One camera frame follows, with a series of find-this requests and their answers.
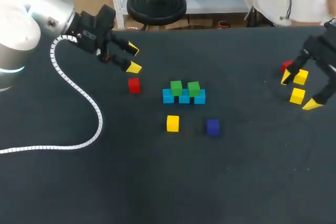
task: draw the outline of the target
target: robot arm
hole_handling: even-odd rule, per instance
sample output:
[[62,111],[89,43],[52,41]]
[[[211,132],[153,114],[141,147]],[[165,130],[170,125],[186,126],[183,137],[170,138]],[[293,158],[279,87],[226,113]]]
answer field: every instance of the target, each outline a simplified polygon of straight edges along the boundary
[[112,62],[123,71],[139,73],[141,66],[110,55],[108,43],[133,55],[139,49],[113,33],[115,11],[104,5],[97,16],[78,14],[69,0],[0,0],[0,91],[10,88],[37,46],[41,32],[52,38],[72,35],[76,45],[96,53],[102,62]]
[[309,59],[328,76],[328,84],[303,107],[304,110],[312,110],[325,105],[336,92],[336,19],[325,23],[326,32],[318,37],[310,36],[298,56],[289,65],[282,78],[281,84],[287,85],[294,80],[300,69]]

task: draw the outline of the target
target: stool seat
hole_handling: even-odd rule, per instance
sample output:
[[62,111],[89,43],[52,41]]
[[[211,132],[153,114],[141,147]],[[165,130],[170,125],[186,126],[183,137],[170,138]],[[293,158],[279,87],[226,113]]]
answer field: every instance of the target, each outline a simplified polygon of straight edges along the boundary
[[164,26],[180,20],[187,11],[186,0],[128,0],[128,14],[137,22]]

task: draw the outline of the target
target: black mat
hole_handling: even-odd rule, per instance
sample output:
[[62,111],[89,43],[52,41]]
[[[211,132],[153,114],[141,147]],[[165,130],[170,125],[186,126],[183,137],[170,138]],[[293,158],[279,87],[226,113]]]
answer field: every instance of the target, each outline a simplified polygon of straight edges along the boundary
[[[56,55],[69,77],[94,97],[104,128],[71,152],[0,156],[0,222],[5,224],[335,223],[336,99],[306,112],[326,77],[307,65],[303,86],[280,85],[283,61],[322,29],[265,28],[119,33],[141,48],[141,95],[131,75],[62,43]],[[24,76],[0,94],[0,149],[72,145],[96,131],[92,107],[52,68],[41,42]],[[128,55],[113,47],[119,55]],[[162,103],[171,80],[199,81],[207,104]],[[165,131],[179,115],[179,133]],[[203,132],[221,122],[220,137]]]

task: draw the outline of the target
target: cube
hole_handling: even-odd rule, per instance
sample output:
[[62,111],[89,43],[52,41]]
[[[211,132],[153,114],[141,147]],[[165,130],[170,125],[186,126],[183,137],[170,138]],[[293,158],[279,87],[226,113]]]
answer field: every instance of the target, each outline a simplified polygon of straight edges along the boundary
[[219,120],[209,119],[206,121],[206,134],[210,136],[219,135]]
[[200,92],[200,85],[198,81],[188,82],[188,90],[190,97],[197,97],[199,96]]
[[289,101],[300,105],[305,97],[305,93],[305,90],[294,88]]
[[190,97],[189,97],[188,89],[183,89],[182,90],[182,95],[178,97],[178,102],[179,103],[184,103],[184,104],[190,103]]
[[300,69],[300,72],[295,76],[294,83],[304,85],[307,77],[308,77],[308,71]]
[[178,115],[167,116],[167,131],[179,132],[180,117]]
[[171,81],[170,88],[174,97],[179,97],[182,95],[182,82],[181,81]]
[[194,98],[194,104],[205,104],[205,89],[199,91],[200,95]]
[[171,89],[163,89],[162,95],[163,95],[163,103],[174,103],[174,97],[172,95]]
[[285,73],[286,68],[293,63],[292,60],[286,61],[281,65],[281,73]]
[[140,93],[140,82],[139,78],[130,78],[128,79],[128,87],[130,89],[131,94],[137,94]]

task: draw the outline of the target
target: red block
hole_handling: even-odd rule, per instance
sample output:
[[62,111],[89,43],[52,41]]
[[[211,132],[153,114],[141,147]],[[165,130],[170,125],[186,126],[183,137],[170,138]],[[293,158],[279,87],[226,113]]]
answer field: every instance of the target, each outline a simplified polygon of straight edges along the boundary
[[138,94],[138,93],[140,93],[139,78],[128,79],[128,87],[130,88],[130,93],[131,94]]
[[281,73],[285,73],[286,68],[293,63],[292,60],[286,61],[281,65]]

